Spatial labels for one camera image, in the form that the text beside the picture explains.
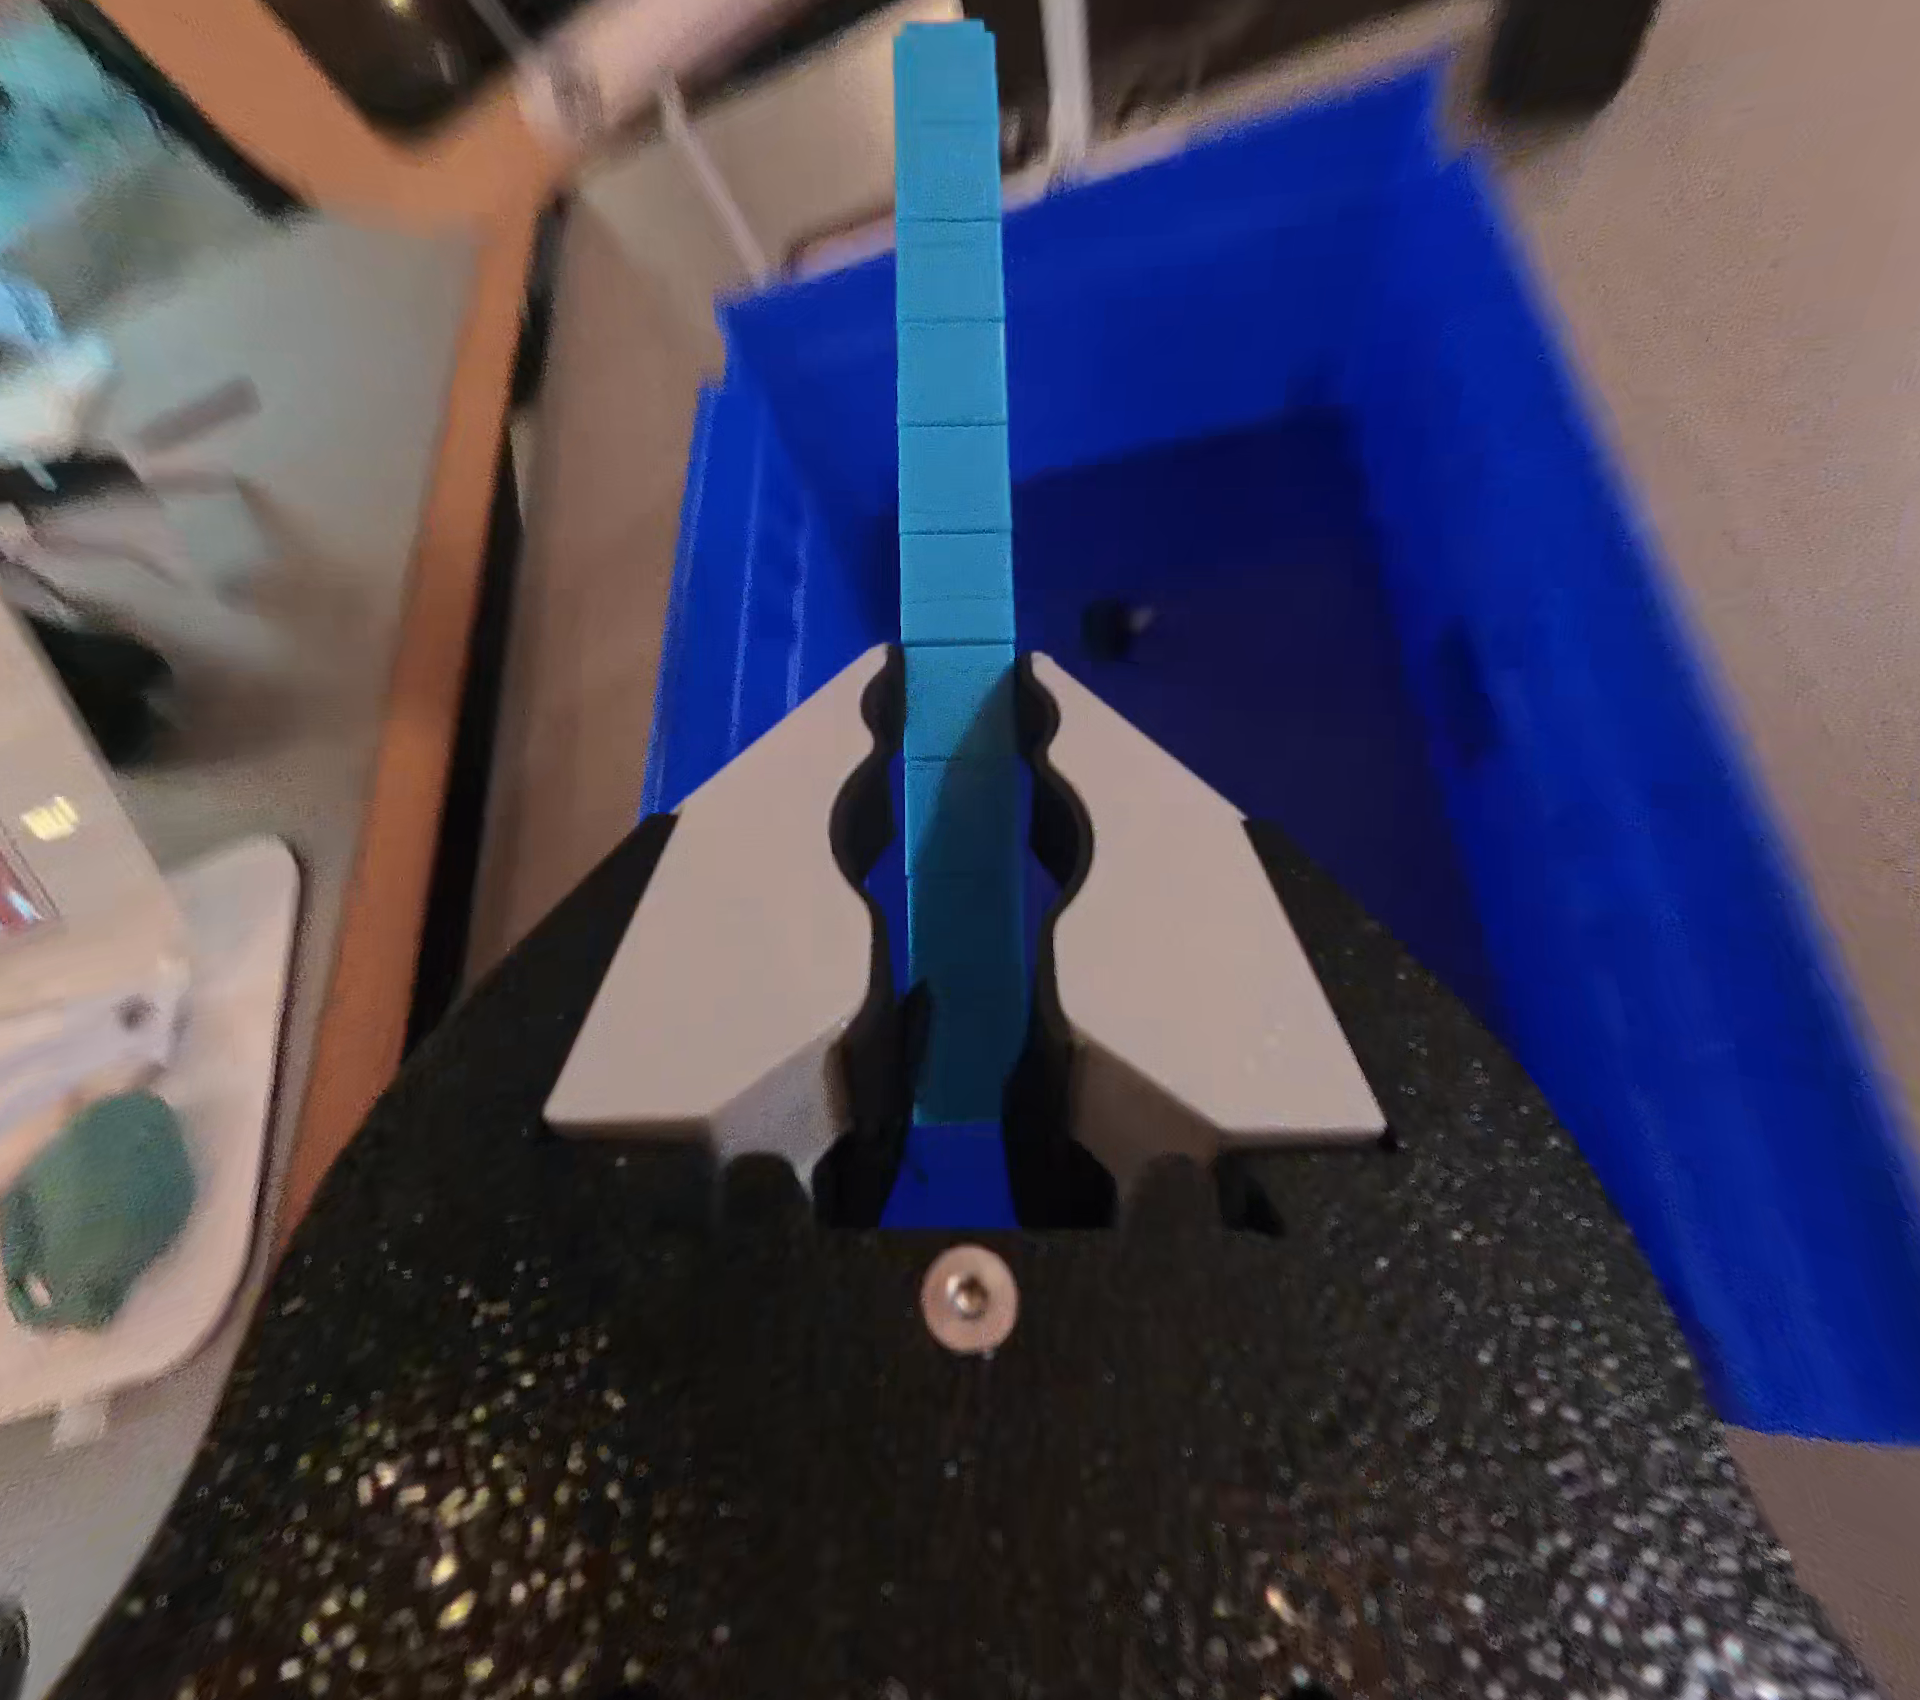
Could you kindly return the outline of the dark green rounded object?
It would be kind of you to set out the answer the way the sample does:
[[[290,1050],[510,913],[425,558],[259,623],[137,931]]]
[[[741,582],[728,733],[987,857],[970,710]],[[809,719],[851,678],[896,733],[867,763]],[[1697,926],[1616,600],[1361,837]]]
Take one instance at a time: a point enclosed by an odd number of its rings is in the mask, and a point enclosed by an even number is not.
[[[198,1197],[179,1114],[150,1090],[84,1105],[2,1197],[2,1298],[36,1332],[108,1330]]]

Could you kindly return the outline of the light blue cube bar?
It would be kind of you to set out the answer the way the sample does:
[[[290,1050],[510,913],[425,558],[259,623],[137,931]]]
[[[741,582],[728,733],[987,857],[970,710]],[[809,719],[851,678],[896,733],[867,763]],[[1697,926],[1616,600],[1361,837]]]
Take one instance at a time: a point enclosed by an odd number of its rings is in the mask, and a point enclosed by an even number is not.
[[[894,41],[905,922],[920,1122],[996,1118],[1025,1035],[996,39]]]

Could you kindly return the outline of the large blue plastic bin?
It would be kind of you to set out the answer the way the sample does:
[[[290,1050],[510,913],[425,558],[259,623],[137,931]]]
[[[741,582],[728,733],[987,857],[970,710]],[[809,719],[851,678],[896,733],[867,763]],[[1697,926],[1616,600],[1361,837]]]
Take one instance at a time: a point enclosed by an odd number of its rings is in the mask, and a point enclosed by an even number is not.
[[[1438,74],[1003,222],[1018,644],[1516,1053],[1718,1412],[1917,1443],[1917,1166]],[[1087,604],[1157,610],[1121,665]]]

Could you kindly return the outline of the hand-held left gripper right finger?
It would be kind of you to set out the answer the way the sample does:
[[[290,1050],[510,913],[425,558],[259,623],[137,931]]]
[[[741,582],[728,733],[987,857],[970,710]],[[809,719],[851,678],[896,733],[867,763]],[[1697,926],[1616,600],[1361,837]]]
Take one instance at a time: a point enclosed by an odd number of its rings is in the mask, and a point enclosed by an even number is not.
[[[1387,1118],[1262,862],[1260,828],[1047,655],[1014,670],[1032,852],[1054,880],[1007,1080],[1021,1228],[1103,1228],[1184,1161],[1228,1228],[1262,1169]]]

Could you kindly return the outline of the wood-framed panel on stand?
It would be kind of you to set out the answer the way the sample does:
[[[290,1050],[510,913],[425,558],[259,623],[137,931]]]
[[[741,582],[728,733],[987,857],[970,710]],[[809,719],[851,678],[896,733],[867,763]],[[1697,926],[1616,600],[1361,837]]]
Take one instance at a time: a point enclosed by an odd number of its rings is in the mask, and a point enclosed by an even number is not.
[[[703,122],[685,111],[685,86],[765,45],[811,0],[590,0],[560,31],[510,48],[504,74],[440,137],[409,146],[368,127],[264,0],[91,4],[272,179],[350,219],[457,231],[478,256],[374,752],[371,817],[355,850],[355,895],[274,1197],[274,1265],[397,1072],[488,571],[521,301],[547,211],[652,129],[733,246],[734,275],[763,281],[765,251],[741,214],[733,177],[711,156]],[[1087,13],[1087,0],[1042,0],[1044,39],[1066,27],[1062,48],[1044,48],[1047,179],[1091,148]]]

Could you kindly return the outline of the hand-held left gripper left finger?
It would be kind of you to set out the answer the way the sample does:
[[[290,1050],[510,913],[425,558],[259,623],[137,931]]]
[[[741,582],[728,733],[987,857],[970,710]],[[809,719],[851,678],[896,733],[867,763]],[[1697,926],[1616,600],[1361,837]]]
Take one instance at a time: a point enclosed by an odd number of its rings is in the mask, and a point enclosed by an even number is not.
[[[894,844],[905,655],[869,648],[669,814],[547,1096],[566,1138],[780,1161],[828,1225],[876,1228],[920,1084],[869,877]]]

